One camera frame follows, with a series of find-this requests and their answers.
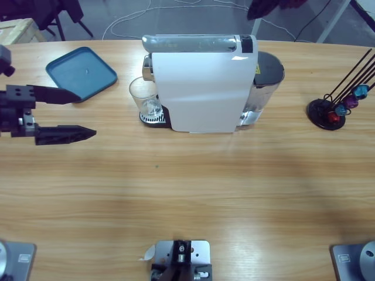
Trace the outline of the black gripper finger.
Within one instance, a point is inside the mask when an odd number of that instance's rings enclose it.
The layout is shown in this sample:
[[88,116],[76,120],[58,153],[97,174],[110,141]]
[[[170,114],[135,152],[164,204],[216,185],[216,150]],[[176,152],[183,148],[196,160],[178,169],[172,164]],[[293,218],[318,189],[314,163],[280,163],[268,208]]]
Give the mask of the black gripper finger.
[[247,11],[247,19],[255,20],[267,16],[280,3],[280,0],[253,0]]
[[307,0],[280,0],[279,5],[281,9],[298,9]]

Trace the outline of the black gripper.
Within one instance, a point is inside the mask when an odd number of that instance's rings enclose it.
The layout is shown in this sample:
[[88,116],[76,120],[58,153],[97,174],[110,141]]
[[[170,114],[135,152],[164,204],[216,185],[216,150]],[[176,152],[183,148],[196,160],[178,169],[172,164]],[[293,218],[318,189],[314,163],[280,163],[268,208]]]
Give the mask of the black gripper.
[[7,85],[1,91],[1,133],[11,137],[34,137],[35,145],[62,145],[84,141],[96,135],[97,131],[78,125],[59,125],[36,129],[32,110],[36,102],[47,104],[71,104],[81,98],[64,88],[36,85]]

